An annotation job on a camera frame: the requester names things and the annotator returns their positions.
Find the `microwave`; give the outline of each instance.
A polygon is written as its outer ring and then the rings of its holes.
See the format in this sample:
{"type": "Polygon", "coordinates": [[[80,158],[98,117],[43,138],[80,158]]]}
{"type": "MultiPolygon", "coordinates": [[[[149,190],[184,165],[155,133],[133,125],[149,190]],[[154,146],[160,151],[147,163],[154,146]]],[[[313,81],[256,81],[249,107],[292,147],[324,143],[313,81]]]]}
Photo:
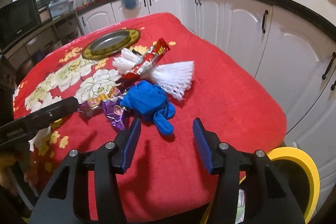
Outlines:
{"type": "Polygon", "coordinates": [[[17,0],[0,9],[0,50],[6,53],[41,24],[35,0],[17,0]]]}

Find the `table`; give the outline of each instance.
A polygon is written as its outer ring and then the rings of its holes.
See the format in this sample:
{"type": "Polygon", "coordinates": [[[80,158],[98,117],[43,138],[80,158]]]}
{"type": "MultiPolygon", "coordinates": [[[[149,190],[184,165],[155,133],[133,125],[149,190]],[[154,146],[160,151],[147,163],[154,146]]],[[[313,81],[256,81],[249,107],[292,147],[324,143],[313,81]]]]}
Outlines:
{"type": "MultiPolygon", "coordinates": [[[[69,62],[72,65],[68,65],[68,70],[76,71],[78,62],[82,62],[78,61],[81,49],[99,36],[122,28],[140,30],[141,38],[137,45],[149,47],[160,37],[175,42],[159,64],[189,60],[195,64],[192,87],[184,100],[171,100],[176,108],[175,116],[169,120],[174,126],[174,135],[163,137],[154,125],[142,124],[132,165],[125,175],[117,175],[129,222],[161,219],[200,207],[213,198],[217,177],[207,174],[197,153],[192,132],[192,122],[196,117],[202,120],[207,130],[216,132],[221,141],[237,150],[254,152],[262,149],[269,152],[281,144],[286,132],[286,117],[279,105],[228,55],[189,32],[171,14],[126,20],[80,37],[52,52],[22,81],[14,101],[15,118],[30,113],[25,107],[25,101],[26,104],[29,102],[26,97],[46,77],[50,78],[50,73],[69,62]]],[[[60,97],[73,96],[81,83],[97,71],[100,75],[106,75],[108,70],[111,72],[112,59],[94,64],[85,61],[85,68],[81,69],[85,76],[74,73],[66,78],[63,75],[66,80],[50,90],[51,95],[43,95],[45,85],[40,85],[34,94],[37,97],[42,94],[49,103],[60,100],[60,97]]],[[[116,135],[104,114],[83,119],[78,113],[53,125],[52,133],[35,150],[40,154],[40,189],[70,150],[94,150],[116,135]]],[[[96,219],[93,174],[89,174],[89,185],[90,216],[96,219]]]]}

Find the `kitchen cabinet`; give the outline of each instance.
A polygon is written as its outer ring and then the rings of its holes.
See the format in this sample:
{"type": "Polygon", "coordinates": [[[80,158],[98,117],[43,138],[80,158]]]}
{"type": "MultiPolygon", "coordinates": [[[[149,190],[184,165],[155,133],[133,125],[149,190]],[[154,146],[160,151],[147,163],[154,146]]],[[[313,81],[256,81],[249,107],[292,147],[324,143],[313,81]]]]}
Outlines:
{"type": "Polygon", "coordinates": [[[147,0],[149,13],[171,13],[182,21],[181,0],[147,0]]]}
{"type": "Polygon", "coordinates": [[[199,8],[198,36],[209,43],[222,42],[225,0],[197,0],[199,8]]]}
{"type": "Polygon", "coordinates": [[[111,4],[105,4],[79,16],[85,34],[116,23],[111,4]]]}
{"type": "Polygon", "coordinates": [[[266,46],[272,11],[273,6],[256,0],[225,0],[224,35],[217,46],[253,77],[266,46]]]}
{"type": "Polygon", "coordinates": [[[126,8],[123,8],[121,0],[118,0],[112,2],[112,9],[116,22],[149,15],[147,0],[138,0],[137,7],[134,10],[127,10],[126,8]]]}
{"type": "Polygon", "coordinates": [[[184,26],[213,45],[221,43],[225,0],[182,0],[184,26]]]}
{"type": "Polygon", "coordinates": [[[336,43],[315,26],[279,7],[255,79],[278,102],[289,132],[315,104],[330,80],[336,43]]]}
{"type": "Polygon", "coordinates": [[[181,0],[183,12],[183,25],[192,33],[199,32],[199,13],[198,2],[196,0],[181,0]]]}
{"type": "Polygon", "coordinates": [[[305,151],[318,168],[320,196],[317,209],[336,183],[336,89],[331,89],[335,81],[336,71],[313,107],[285,137],[287,146],[305,151]]]}

